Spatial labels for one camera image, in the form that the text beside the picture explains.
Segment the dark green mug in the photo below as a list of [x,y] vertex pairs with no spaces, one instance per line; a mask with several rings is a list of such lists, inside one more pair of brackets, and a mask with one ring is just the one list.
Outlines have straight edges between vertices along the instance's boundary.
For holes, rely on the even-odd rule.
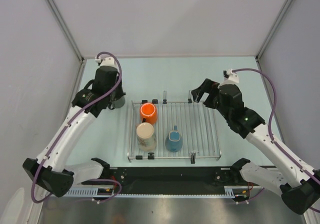
[[111,100],[108,105],[108,109],[109,110],[120,109],[125,105],[125,103],[126,103],[125,97],[121,96],[119,98]]

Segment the orange mug black handle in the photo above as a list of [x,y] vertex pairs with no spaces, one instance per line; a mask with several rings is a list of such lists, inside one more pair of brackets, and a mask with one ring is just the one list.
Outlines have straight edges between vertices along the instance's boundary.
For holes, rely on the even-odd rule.
[[153,103],[146,102],[139,108],[139,114],[141,121],[154,125],[158,120],[157,107]]

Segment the cream floral mug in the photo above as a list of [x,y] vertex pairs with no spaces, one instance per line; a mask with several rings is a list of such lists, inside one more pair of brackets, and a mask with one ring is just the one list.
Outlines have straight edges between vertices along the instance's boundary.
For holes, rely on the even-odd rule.
[[148,122],[140,123],[136,128],[138,147],[144,151],[153,151],[157,146],[154,126]]

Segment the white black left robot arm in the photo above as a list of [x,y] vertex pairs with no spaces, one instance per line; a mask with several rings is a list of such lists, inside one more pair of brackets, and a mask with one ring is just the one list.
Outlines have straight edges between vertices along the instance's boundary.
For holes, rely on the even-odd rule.
[[64,196],[73,185],[97,181],[105,184],[110,180],[110,165],[98,157],[88,162],[69,165],[67,160],[85,130],[98,118],[103,110],[110,109],[114,102],[124,97],[122,69],[100,66],[94,79],[79,90],[62,125],[50,143],[36,158],[26,158],[23,169],[32,180],[31,199],[36,198],[36,187],[49,195]]

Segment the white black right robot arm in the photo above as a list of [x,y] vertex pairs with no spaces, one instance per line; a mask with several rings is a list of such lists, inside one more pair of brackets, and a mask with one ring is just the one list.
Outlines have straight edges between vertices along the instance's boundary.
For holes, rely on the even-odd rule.
[[232,131],[257,147],[278,169],[270,171],[250,160],[238,160],[230,172],[231,180],[242,185],[245,181],[258,184],[281,197],[294,213],[302,215],[320,198],[320,172],[294,154],[269,131],[265,120],[245,106],[242,92],[235,83],[219,84],[205,79],[191,91],[198,103],[203,94],[207,108],[218,110]]

